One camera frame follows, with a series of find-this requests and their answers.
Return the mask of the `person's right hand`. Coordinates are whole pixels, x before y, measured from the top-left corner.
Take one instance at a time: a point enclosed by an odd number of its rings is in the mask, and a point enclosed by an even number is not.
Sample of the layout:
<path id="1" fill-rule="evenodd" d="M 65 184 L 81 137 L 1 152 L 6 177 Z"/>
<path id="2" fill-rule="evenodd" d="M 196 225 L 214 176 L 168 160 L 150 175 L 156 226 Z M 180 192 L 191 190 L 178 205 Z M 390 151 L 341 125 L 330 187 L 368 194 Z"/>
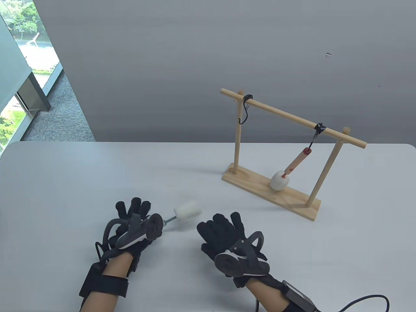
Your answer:
<path id="1" fill-rule="evenodd" d="M 250 279 L 256 279 L 286 293 L 288 287 L 270 275 L 267 258 L 261 252 L 264 235 L 256 231 L 246 237 L 240 214 L 234 212 L 230 217 L 215 214 L 212 220 L 197 225 L 197 231 L 205 241 L 201 250 L 220 272 L 233 278 L 236 287 L 245 287 Z"/>

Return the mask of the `person's left hand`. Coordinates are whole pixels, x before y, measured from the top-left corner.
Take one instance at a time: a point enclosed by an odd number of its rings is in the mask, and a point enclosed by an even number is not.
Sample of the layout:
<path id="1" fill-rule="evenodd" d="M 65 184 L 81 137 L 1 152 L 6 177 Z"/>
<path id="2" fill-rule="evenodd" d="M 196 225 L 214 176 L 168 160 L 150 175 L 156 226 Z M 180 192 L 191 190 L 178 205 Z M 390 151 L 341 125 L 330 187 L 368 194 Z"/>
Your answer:
<path id="1" fill-rule="evenodd" d="M 138 197 L 132 198 L 129 210 L 123 201 L 117 202 L 115 208 L 119 217 L 109 221 L 102 242 L 96 242 L 96 251 L 103 265 L 123 253 L 131 254 L 129 277 L 136 271 L 142 252 L 161 237 L 164 220 L 160 214 L 150 214 L 151 203 Z"/>

